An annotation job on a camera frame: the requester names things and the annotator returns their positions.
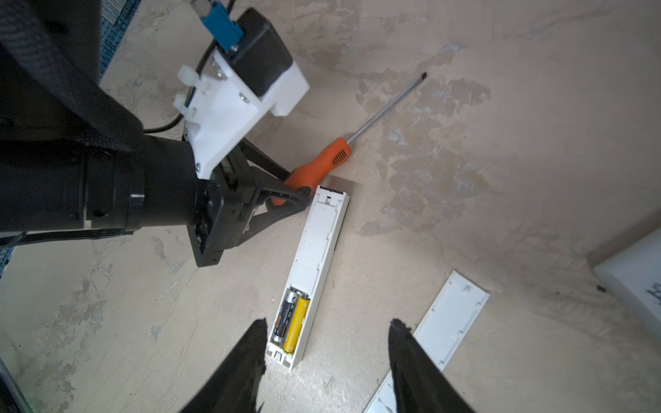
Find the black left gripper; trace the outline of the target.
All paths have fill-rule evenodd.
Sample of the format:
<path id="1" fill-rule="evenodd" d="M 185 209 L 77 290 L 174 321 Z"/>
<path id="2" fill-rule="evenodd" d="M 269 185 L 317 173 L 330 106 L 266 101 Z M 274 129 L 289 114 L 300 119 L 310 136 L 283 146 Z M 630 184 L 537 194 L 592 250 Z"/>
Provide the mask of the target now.
<path id="1" fill-rule="evenodd" d="M 249 162 L 282 182 L 262 186 L 256 201 L 256 177 Z M 309 187 L 292 189 L 284 169 L 248 139 L 242 139 L 213 170 L 200 180 L 195 221 L 189 239 L 199 268 L 219 263 L 224 251 L 240 246 L 275 223 L 305 211 L 311 204 Z"/>

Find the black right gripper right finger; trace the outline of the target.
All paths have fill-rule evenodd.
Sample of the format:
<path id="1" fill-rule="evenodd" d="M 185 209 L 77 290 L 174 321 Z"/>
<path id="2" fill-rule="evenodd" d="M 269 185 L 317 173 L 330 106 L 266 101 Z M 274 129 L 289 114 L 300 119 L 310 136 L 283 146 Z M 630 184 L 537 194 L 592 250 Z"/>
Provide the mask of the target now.
<path id="1" fill-rule="evenodd" d="M 388 332 L 388 352 L 398 412 L 471 412 L 399 319 Z"/>

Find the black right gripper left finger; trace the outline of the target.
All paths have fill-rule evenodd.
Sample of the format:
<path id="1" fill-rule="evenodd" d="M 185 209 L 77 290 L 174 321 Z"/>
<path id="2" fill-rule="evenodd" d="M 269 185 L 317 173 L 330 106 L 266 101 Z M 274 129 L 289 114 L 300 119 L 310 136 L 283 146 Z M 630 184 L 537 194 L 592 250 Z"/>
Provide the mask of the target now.
<path id="1" fill-rule="evenodd" d="M 267 322 L 257 319 L 181 412 L 260 412 L 258 391 L 266 371 Z"/>

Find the white battery cover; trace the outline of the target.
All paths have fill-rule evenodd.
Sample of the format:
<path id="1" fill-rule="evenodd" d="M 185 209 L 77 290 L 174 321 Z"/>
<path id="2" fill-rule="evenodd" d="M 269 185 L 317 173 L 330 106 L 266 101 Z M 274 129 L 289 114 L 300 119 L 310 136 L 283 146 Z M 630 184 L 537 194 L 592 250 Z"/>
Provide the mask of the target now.
<path id="1" fill-rule="evenodd" d="M 415 330 L 419 345 L 443 374 L 490 294 L 453 271 Z M 398 412 L 392 371 L 380 384 L 366 412 Z"/>

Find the orange handled screwdriver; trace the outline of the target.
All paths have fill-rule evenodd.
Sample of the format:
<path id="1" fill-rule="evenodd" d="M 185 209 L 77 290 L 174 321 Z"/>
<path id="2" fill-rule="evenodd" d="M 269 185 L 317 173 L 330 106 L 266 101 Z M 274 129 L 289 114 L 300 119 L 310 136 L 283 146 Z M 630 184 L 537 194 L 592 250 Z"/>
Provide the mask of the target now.
<path id="1" fill-rule="evenodd" d="M 377 120 L 380 120 L 391 108 L 398 104 L 406 97 L 411 91 L 425 81 L 428 77 L 427 72 L 423 72 L 412 84 L 410 84 L 404 91 L 392 99 L 387 105 L 362 125 L 350 137 L 337 138 L 330 143 L 327 148 L 316 156 L 316 158 L 306 163 L 305 165 L 297 168 L 290 177 L 285 181 L 287 186 L 291 189 L 296 189 L 303 193 L 307 190 L 307 196 L 313 197 L 315 189 L 321 184 L 323 179 L 333 170 L 345 163 L 352 153 L 351 144 L 364 132 L 366 132 Z"/>

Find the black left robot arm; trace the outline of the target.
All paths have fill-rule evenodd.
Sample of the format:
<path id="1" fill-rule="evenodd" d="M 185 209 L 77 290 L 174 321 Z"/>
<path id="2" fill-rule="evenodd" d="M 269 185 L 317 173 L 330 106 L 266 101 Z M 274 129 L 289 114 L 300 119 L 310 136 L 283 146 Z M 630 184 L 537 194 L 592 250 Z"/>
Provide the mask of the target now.
<path id="1" fill-rule="evenodd" d="M 98 1 L 1 4 L 1 243 L 103 239 L 184 225 L 196 264 L 307 209 L 313 191 L 247 139 L 309 85 L 272 23 L 194 1 L 213 37 L 185 66 L 181 139 L 151 134 L 100 88 Z"/>

